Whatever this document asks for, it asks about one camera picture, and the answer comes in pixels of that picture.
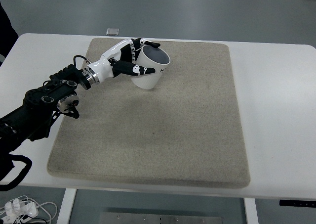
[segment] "metal plate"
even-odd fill
[[[222,218],[135,213],[101,213],[99,224],[222,224]]]
[[[117,35],[119,35],[118,28],[108,28],[107,29],[107,36],[117,36]]]

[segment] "white table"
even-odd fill
[[[0,67],[0,117],[21,106],[26,91],[40,87],[51,74],[71,64],[74,55],[85,55],[96,37],[22,35]],[[316,200],[315,48],[216,43],[228,45],[231,53],[251,176],[248,187],[132,185],[52,177],[46,164],[62,118],[53,125],[49,138],[27,140],[13,152],[33,161],[22,185]],[[1,183],[12,180],[18,169]]]

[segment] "black cable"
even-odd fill
[[[86,57],[81,56],[81,55],[76,55],[76,56],[74,56],[74,66],[76,66],[76,58],[77,58],[77,57],[83,58],[86,62],[88,61],[88,59],[86,59]]]
[[[32,217],[30,217],[30,216],[28,216],[28,218],[42,220],[42,221],[44,221],[46,224],[48,224],[47,221],[46,221],[44,218],[32,218]]]

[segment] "small device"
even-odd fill
[[[119,28],[108,28],[107,29],[107,36],[118,36],[119,35]]]

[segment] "power adapter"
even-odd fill
[[[7,202],[4,209],[7,214],[7,216],[1,219],[4,224],[12,224],[19,217],[21,217],[19,220],[20,223],[26,223],[39,214],[34,202],[27,201],[25,204],[24,201],[18,198],[14,199],[12,202]]]

